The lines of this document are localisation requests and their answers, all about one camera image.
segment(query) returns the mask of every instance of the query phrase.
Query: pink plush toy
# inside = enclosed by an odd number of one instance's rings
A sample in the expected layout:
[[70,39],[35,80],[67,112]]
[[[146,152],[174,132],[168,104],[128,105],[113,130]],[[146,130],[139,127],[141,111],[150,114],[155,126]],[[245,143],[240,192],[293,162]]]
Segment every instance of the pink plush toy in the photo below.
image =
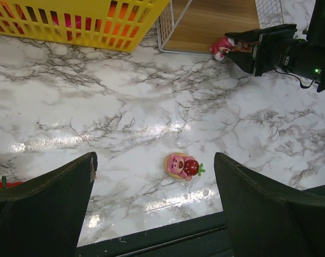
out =
[[202,172],[202,164],[192,157],[182,153],[173,153],[167,156],[164,162],[166,173],[172,178],[184,179],[189,181],[192,176],[200,176]]
[[221,61],[224,59],[224,54],[230,52],[237,43],[234,39],[225,36],[211,45],[209,50],[214,54],[217,61]]

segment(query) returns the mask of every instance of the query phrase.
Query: wooden board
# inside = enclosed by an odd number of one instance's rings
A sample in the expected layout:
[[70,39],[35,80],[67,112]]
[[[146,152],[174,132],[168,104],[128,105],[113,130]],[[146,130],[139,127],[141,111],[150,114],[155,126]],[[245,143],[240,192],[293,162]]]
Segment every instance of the wooden board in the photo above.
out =
[[[173,13],[179,17],[187,1],[172,3]],[[255,0],[193,0],[164,49],[209,54],[209,45],[224,33],[256,28],[260,24]]]

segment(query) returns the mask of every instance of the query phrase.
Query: red toy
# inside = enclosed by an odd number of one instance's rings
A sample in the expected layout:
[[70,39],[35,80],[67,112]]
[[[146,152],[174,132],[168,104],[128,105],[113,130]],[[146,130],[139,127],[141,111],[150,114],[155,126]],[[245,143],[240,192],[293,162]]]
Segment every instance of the red toy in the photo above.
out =
[[211,45],[209,50],[214,54],[217,61],[221,61],[224,59],[225,54],[230,51],[251,52],[252,46],[246,42],[234,40],[225,36]]
[[17,186],[19,184],[22,184],[23,182],[15,182],[15,183],[7,183],[6,182],[6,176],[2,177],[2,182],[0,182],[0,190],[6,189],[8,187]]
[[192,156],[182,153],[170,154],[164,162],[164,168],[169,176],[186,181],[191,180],[192,176],[201,176],[202,172],[205,172],[202,167],[202,163],[199,165]]
[[215,59],[221,61],[224,59],[224,54],[230,52],[234,46],[238,43],[234,39],[231,39],[227,36],[221,38],[216,43],[209,47],[210,52],[213,52]]

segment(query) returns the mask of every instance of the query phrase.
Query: yellow plastic basket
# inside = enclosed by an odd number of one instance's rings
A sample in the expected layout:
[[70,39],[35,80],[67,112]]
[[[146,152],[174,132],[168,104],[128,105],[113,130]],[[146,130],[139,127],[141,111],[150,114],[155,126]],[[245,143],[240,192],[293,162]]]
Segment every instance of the yellow plastic basket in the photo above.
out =
[[169,0],[4,0],[0,34],[132,51]]

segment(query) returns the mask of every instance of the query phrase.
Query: black cable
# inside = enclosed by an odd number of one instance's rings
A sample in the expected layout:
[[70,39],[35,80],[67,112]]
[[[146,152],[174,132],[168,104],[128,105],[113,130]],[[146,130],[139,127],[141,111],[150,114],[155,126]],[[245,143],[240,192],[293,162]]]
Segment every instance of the black cable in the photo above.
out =
[[310,88],[310,86],[312,86],[314,80],[312,80],[311,84],[309,86],[304,86],[304,84],[301,82],[301,80],[296,76],[296,75],[293,75],[293,74],[289,74],[289,73],[284,73],[284,72],[280,72],[280,71],[277,71],[276,69],[274,69],[275,72],[279,73],[279,74],[283,74],[283,75],[289,75],[289,76],[293,76],[295,77],[296,79],[299,80],[300,82],[300,87],[303,88],[303,89],[308,89]]

